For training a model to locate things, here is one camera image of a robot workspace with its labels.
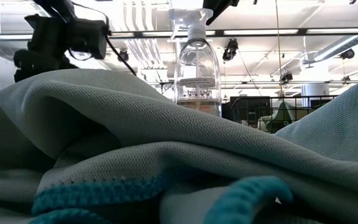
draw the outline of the black wire rack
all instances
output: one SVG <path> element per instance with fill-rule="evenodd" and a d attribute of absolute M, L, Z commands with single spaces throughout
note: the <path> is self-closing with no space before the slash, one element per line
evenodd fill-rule
<path fill-rule="evenodd" d="M 324 106 L 337 96 L 233 96 L 226 119 L 266 133 L 276 133 L 285 126 Z"/>

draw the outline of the spray bottle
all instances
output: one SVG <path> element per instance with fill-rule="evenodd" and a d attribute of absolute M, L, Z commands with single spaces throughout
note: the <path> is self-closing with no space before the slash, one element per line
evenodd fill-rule
<path fill-rule="evenodd" d="M 188 41 L 178 56 L 175 101 L 178 105 L 221 115 L 221 73 L 215 51 L 206 41 L 210 9 L 170 9 L 173 39 L 179 29 L 188 30 Z"/>

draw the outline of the ceiling pipe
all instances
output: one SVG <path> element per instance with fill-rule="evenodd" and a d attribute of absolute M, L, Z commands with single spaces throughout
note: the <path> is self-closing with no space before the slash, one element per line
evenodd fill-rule
<path fill-rule="evenodd" d="M 358 44 L 358 35 L 353 35 L 352 37 L 343 37 L 339 40 L 333 42 L 332 44 L 325 47 L 323 50 L 319 50 L 313 56 L 312 61 L 304 61 L 304 63 L 315 63 L 323 60 L 327 60 L 331 57 L 339 55 L 350 48 Z"/>
<path fill-rule="evenodd" d="M 126 4 L 126 26 L 129 28 L 129 30 L 136 30 L 134 23 L 132 22 L 132 1 L 129 1 L 130 4 Z M 147 67 L 152 68 L 153 67 L 153 63 L 151 61 L 151 59 L 149 59 L 149 55 L 146 51 L 146 49 L 143 46 L 143 43 L 141 40 L 139 39 L 135 39 L 135 47 L 137 48 L 137 50 L 140 52 L 140 56 L 143 58 L 143 60 L 146 62 Z"/>
<path fill-rule="evenodd" d="M 135 7 L 136 7 L 135 24 L 139 30 L 145 30 L 143 26 L 143 17 L 142 17 L 142 11 L 143 11 L 142 1 L 136 1 Z M 151 47 L 149 40 L 144 39 L 144 40 L 140 40 L 140 42 L 144 43 L 149 48 L 152 60 L 154 61 L 153 67 L 159 67 L 158 65 L 155 66 L 157 64 L 157 59 L 155 57 L 155 53 Z"/>
<path fill-rule="evenodd" d="M 173 82 L 146 82 L 149 85 L 164 85 L 164 84 L 173 84 Z M 277 81 L 255 81 L 254 82 L 256 85 L 277 85 L 280 86 L 280 82 Z M 252 85 L 254 86 L 254 83 L 252 82 L 221 82 L 221 85 Z M 343 84 L 344 81 L 342 80 L 330 80 L 330 81 L 291 81 L 290 83 L 288 83 L 287 85 L 305 85 L 305 84 L 310 84 L 310 85 L 314 85 L 314 84 L 323 84 L 323 83 L 328 83 L 330 85 L 338 85 L 338 84 Z M 346 83 L 358 83 L 358 80 L 351 80 L 351 81 L 346 81 Z"/>
<path fill-rule="evenodd" d="M 114 27 L 115 31 L 128 31 L 127 27 L 125 26 L 125 21 L 124 21 L 124 3 L 122 1 L 116 1 L 115 2 L 115 8 L 116 9 L 116 13 L 115 13 L 115 19 L 112 20 L 112 26 Z M 139 65 L 141 67 L 147 67 L 147 64 L 145 61 L 143 61 L 141 59 L 140 52 L 137 51 L 137 49 L 134 47 L 134 43 L 133 40 L 123 40 L 124 44 L 127 46 L 127 48 L 132 52 L 133 56 L 136 58 L 136 60 L 138 61 Z"/>
<path fill-rule="evenodd" d="M 153 31 L 154 30 L 154 26 L 153 26 L 153 22 L 152 22 L 152 4 L 151 4 L 152 0 L 145 0 L 145 23 L 146 23 L 146 28 L 149 31 Z M 160 49 L 158 48 L 158 44 L 157 44 L 157 40 L 156 39 L 149 39 L 149 42 L 151 44 L 151 48 L 150 51 L 152 50 L 154 53 L 154 56 L 157 60 L 157 63 L 160 65 L 161 68 L 164 68 L 164 62 L 161 59 L 161 55 L 160 55 Z"/>

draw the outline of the teal crochet edge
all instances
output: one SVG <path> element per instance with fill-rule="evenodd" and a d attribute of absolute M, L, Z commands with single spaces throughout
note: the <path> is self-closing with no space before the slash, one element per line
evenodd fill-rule
<path fill-rule="evenodd" d="M 33 215 L 39 215 L 63 208 L 140 202 L 156 196 L 174 182 L 204 173 L 194 168 L 179 168 L 163 171 L 157 177 L 149 179 L 59 185 L 39 192 L 35 196 L 31 212 Z"/>
<path fill-rule="evenodd" d="M 290 203 L 293 195 L 288 186 L 277 177 L 251 177 L 232 184 L 207 212 L 204 224 L 252 224 L 255 209 L 275 198 Z"/>
<path fill-rule="evenodd" d="M 111 222 L 88 210 L 69 208 L 52 211 L 39 215 L 29 224 L 66 224 L 66 223 L 92 223 L 92 224 L 111 224 Z"/>

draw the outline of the ceiling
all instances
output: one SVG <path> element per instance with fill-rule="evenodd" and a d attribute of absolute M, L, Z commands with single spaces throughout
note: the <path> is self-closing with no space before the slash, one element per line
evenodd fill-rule
<path fill-rule="evenodd" d="M 74 2 L 83 4 L 88 7 L 106 13 L 111 22 L 111 27 L 118 26 L 122 28 L 122 24 L 129 30 L 140 30 L 135 24 L 135 1 L 113 1 L 113 2 L 96 2 L 92 0 L 74 0 Z M 171 30 L 172 25 L 168 19 L 168 4 L 166 0 L 144 0 L 141 3 L 151 2 L 152 17 L 151 24 L 155 30 Z M 278 2 L 278 26 L 279 28 L 301 28 L 301 27 L 358 27 L 358 1 L 350 5 L 343 0 L 277 0 Z M 30 14 L 46 15 L 38 5 L 31 1 L 0 1 L 0 34 L 22 34 L 31 33 L 32 28 L 23 19 L 24 16 Z M 253 0 L 240 0 L 237 7 L 229 7 L 226 9 L 209 27 L 208 29 L 276 29 L 277 14 L 274 0 L 259 1 L 256 6 Z M 132 22 L 124 21 L 124 16 L 132 9 Z M 104 19 L 104 17 L 93 11 L 76 7 L 76 13 L 79 17 L 86 19 Z M 143 26 L 145 25 L 145 16 L 143 15 Z M 320 63 L 313 64 L 313 68 L 305 69 L 301 65 L 301 61 L 305 59 L 299 57 L 302 52 L 309 52 L 308 56 L 312 57 L 314 52 L 319 51 L 334 41 L 343 38 L 343 36 L 307 36 L 304 37 L 240 37 L 237 38 L 239 43 L 239 54 L 234 60 L 223 63 L 221 56 L 225 45 L 229 38 L 213 38 L 209 39 L 211 46 L 216 51 L 219 59 L 219 65 L 222 73 L 222 81 L 224 82 L 240 82 L 250 81 L 250 77 L 255 82 L 261 81 L 278 81 L 280 77 L 281 65 L 291 61 L 287 65 L 287 69 L 294 74 L 294 80 L 297 81 L 317 81 L 317 80 L 341 80 L 344 74 L 353 74 L 352 80 L 358 80 L 358 45 L 352 49 L 356 52 L 356 56 L 350 60 L 342 61 L 339 58 L 331 58 Z M 126 49 L 127 45 L 123 40 L 113 40 L 113 45 L 117 49 Z M 167 42 L 166 39 L 157 39 L 157 45 L 163 64 L 166 70 L 159 72 L 166 73 L 168 80 L 173 79 L 176 62 L 176 44 Z M 17 49 L 26 48 L 26 42 L 10 41 L 0 42 L 0 54 L 7 58 L 11 58 Z M 129 50 L 129 64 L 138 68 L 139 62 L 133 57 Z M 117 60 L 117 57 L 111 52 L 103 61 L 111 70 L 122 70 L 127 72 L 127 68 Z M 90 64 L 83 64 L 82 67 L 89 67 Z M 148 81 L 153 80 L 155 76 L 153 71 L 145 72 Z M 332 85 L 331 94 L 338 94 L 346 88 L 342 84 Z M 224 94 L 227 96 L 235 96 L 238 94 L 248 95 L 277 95 L 280 86 L 259 85 L 255 89 L 253 85 L 225 84 L 223 86 Z M 291 88 L 291 93 L 300 91 L 300 86 L 287 85 L 283 87 Z"/>

